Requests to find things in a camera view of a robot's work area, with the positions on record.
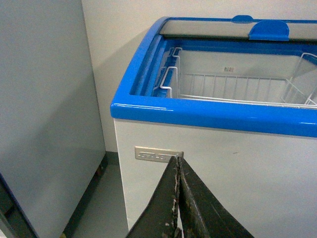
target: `blue plastic trim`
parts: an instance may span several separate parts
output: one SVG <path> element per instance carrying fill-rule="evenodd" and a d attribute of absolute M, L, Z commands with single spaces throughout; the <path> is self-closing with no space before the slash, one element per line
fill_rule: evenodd
<path fill-rule="evenodd" d="M 164 47 L 165 51 L 168 50 L 166 49 L 168 44 L 154 46 L 152 41 L 169 19 L 198 20 L 197 18 L 161 18 L 150 28 L 134 54 L 112 101 L 110 110 L 113 118 L 317 137 L 317 110 L 131 95 L 130 91 L 137 80 L 139 71 L 144 66 L 147 53 L 154 50 L 151 47 L 157 47 L 157 51 L 161 53 Z M 317 23 L 317 21 L 294 20 L 285 22 Z M 294 50 L 300 51 L 300 47 L 290 47 L 290 50 L 294 53 Z M 316 46 L 305 45 L 305 47 L 316 51 Z M 152 72 L 158 70 L 157 63 L 153 67 Z"/>
<path fill-rule="evenodd" d="M 255 24 L 250 33 L 250 40 L 289 41 L 289 28 L 284 21 L 264 20 Z"/>
<path fill-rule="evenodd" d="M 233 23 L 240 23 L 240 24 L 248 24 L 254 22 L 253 18 L 249 15 L 237 15 L 231 19 Z"/>

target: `concrete floor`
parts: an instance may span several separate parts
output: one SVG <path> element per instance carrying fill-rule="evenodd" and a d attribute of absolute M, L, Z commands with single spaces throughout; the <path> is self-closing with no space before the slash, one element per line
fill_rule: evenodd
<path fill-rule="evenodd" d="M 127 233 L 120 167 L 108 164 L 72 238 L 124 238 Z"/>

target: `metal nameplate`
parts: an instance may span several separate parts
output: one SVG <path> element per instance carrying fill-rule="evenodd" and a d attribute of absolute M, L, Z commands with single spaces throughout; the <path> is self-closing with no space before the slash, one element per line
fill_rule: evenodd
<path fill-rule="evenodd" d="M 184 156 L 183 151 L 164 150 L 140 146 L 134 147 L 134 154 L 137 160 L 147 160 L 162 163 L 168 163 L 172 156 Z"/>

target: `white wall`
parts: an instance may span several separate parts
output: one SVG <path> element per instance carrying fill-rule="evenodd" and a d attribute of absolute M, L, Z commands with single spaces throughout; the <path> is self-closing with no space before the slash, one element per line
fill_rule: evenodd
<path fill-rule="evenodd" d="M 315 0 L 82 0 L 106 149 L 117 151 L 110 103 L 148 28 L 162 16 L 317 19 Z"/>

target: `blue lid handle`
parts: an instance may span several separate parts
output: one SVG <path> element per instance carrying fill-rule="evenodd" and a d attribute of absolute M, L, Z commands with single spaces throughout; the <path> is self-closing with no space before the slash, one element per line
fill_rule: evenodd
<path fill-rule="evenodd" d="M 250 33 L 250 40 L 289 41 L 288 25 L 281 20 L 263 20 L 255 24 Z"/>
<path fill-rule="evenodd" d="M 253 18 L 249 15 L 237 15 L 231 19 L 233 23 L 247 24 L 254 22 Z"/>

